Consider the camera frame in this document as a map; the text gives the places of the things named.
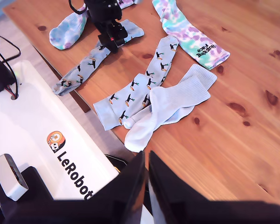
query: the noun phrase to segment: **white sock cuff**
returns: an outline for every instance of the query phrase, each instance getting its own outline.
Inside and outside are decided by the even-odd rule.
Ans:
[[[151,113],[151,105],[145,107],[144,109],[142,109],[132,117],[128,118],[127,120],[124,120],[123,126],[126,129],[131,129],[137,121],[141,120],[145,115],[149,113]]]
[[[196,76],[192,76],[183,82],[168,88],[155,87],[150,91],[150,100],[154,107],[154,100],[163,96],[173,107],[189,107],[202,103],[210,98],[209,92]]]
[[[180,82],[183,82],[191,76],[196,76],[206,90],[208,90],[217,80],[217,76],[214,73],[208,71],[198,64],[193,64],[184,77],[180,80]]]

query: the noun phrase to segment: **wood knot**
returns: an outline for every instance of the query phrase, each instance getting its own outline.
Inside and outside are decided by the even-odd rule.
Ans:
[[[194,118],[194,123],[199,125],[200,124],[200,119],[199,118]]]
[[[45,31],[46,29],[47,29],[46,26],[39,26],[39,27],[38,27],[38,30],[40,30],[40,31]]]
[[[270,93],[268,90],[266,90],[266,98],[268,102],[273,106],[275,106],[278,103],[278,97]]]

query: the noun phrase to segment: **tie-dye sock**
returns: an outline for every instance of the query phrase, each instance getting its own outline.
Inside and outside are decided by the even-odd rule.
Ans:
[[[121,9],[129,7],[134,2],[133,0],[117,0]],[[85,9],[85,4],[79,9],[82,11]],[[53,28],[49,33],[50,43],[58,48],[64,50],[70,48],[81,36],[85,24],[87,22],[87,11],[78,15],[72,13],[67,16],[56,28]]]
[[[135,37],[144,35],[143,29],[139,28],[136,24],[129,20],[124,20],[121,24],[126,28],[127,38],[125,42],[130,41]],[[95,69],[101,64],[101,62],[110,54],[108,48],[105,48],[98,41],[96,47],[91,50],[90,54],[84,58],[80,64],[69,71],[62,79],[59,80],[52,88],[56,95],[63,96],[66,93],[78,88],[83,82],[85,82]]]
[[[175,36],[181,48],[203,67],[211,70],[230,56],[187,20],[175,0],[153,0],[153,5],[164,31]]]

